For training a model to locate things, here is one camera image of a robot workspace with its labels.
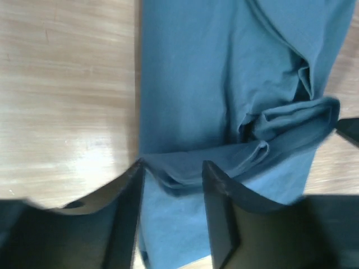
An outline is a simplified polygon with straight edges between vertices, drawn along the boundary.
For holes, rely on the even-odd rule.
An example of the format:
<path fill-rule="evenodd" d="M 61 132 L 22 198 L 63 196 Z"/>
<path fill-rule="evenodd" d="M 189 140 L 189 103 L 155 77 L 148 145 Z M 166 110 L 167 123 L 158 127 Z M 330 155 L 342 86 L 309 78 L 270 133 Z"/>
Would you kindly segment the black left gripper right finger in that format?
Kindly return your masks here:
<path fill-rule="evenodd" d="M 357 268 L 358 197 L 308 195 L 290 205 L 202 166 L 214 268 Z"/>

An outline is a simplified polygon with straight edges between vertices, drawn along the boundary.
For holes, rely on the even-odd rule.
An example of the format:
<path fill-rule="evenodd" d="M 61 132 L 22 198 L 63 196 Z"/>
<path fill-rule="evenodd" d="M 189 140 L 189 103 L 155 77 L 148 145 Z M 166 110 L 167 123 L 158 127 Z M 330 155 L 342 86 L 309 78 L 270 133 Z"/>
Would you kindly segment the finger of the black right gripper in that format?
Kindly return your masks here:
<path fill-rule="evenodd" d="M 337 122 L 335 129 L 343 139 L 359 147 L 359 118 L 342 118 Z"/>

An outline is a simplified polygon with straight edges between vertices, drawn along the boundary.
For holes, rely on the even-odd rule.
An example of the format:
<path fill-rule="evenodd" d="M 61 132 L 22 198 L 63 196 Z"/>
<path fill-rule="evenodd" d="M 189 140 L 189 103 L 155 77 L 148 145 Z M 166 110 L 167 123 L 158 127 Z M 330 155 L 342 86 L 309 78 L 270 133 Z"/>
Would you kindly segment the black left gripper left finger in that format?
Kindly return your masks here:
<path fill-rule="evenodd" d="M 63 208 L 1 200 L 2 268 L 131 268 L 145 167 Z"/>

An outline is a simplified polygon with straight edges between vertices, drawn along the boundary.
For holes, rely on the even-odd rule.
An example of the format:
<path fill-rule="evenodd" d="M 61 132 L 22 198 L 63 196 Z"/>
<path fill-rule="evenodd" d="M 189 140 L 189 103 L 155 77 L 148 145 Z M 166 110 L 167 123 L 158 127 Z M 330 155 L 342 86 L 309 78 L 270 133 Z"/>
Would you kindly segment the grey-blue t shirt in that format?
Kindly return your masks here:
<path fill-rule="evenodd" d="M 303 194 L 340 103 L 324 90 L 355 1 L 143 1 L 139 155 L 147 268 L 210 254 L 202 164 L 258 194 Z"/>

